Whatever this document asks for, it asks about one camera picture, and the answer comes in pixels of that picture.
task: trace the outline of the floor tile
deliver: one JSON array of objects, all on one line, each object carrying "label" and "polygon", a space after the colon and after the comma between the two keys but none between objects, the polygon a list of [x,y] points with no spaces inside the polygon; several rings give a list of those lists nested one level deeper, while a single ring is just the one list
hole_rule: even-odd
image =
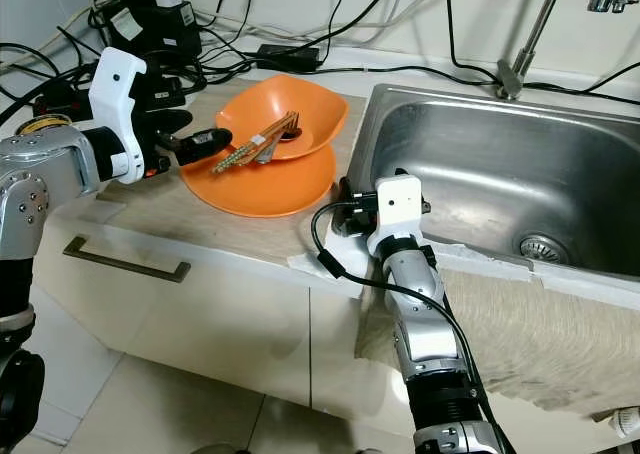
[{"label": "floor tile", "polygon": [[64,454],[190,454],[245,447],[263,396],[125,356]]},{"label": "floor tile", "polygon": [[255,454],[355,454],[373,448],[384,454],[414,451],[410,438],[268,397],[249,450]]},{"label": "floor tile", "polygon": [[13,454],[59,454],[62,446],[38,439],[35,436],[25,437],[13,450]]}]

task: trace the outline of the power adapter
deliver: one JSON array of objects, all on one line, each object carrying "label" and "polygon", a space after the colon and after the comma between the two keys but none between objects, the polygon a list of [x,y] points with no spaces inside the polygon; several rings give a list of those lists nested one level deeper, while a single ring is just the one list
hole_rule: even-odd
[{"label": "power adapter", "polygon": [[295,52],[286,52],[291,46],[262,44],[258,49],[257,66],[274,71],[315,71],[320,66],[320,49],[305,47]]}]

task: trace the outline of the countertop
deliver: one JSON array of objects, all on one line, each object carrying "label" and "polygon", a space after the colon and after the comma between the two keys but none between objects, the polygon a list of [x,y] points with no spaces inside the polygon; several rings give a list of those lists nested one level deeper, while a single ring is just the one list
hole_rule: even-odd
[{"label": "countertop", "polygon": [[[200,92],[189,106],[194,120],[178,136],[210,128],[215,113],[253,84],[255,81],[234,79]],[[342,132],[332,142],[336,181],[347,172],[366,103],[364,98],[344,97],[349,103],[349,115]],[[287,265],[287,258],[304,254],[313,246],[309,231],[311,216],[330,195],[292,216],[246,218],[202,202],[186,187],[179,169],[173,168],[166,174],[132,185],[112,182],[98,199],[126,204],[125,209],[106,222],[108,225]]]}]

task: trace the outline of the beige towel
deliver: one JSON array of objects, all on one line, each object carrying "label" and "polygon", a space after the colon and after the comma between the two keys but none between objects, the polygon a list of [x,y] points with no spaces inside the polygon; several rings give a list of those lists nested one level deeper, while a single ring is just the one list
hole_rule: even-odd
[{"label": "beige towel", "polygon": [[[488,391],[585,416],[640,405],[640,312],[539,282],[440,274]],[[397,368],[382,298],[363,294],[356,357]]]}]

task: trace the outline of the metal handle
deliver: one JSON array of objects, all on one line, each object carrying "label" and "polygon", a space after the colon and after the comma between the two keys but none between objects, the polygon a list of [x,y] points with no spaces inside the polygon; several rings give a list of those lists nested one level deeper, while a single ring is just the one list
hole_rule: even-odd
[{"label": "metal handle", "polygon": [[112,259],[106,256],[100,256],[98,254],[92,254],[90,252],[83,252],[82,246],[86,244],[87,240],[83,237],[76,236],[73,240],[64,248],[62,253],[65,256],[76,257],[78,259],[84,259],[85,261],[96,262],[98,264],[104,264],[105,266],[117,267],[118,269],[124,269],[125,271],[136,272],[138,274],[144,274],[145,276],[157,277],[158,279],[164,279],[171,282],[182,282],[187,276],[187,273],[191,269],[191,264],[188,262],[181,262],[173,272],[161,271],[160,269],[153,269],[152,267],[141,266],[132,262],[121,261],[119,259]]}]

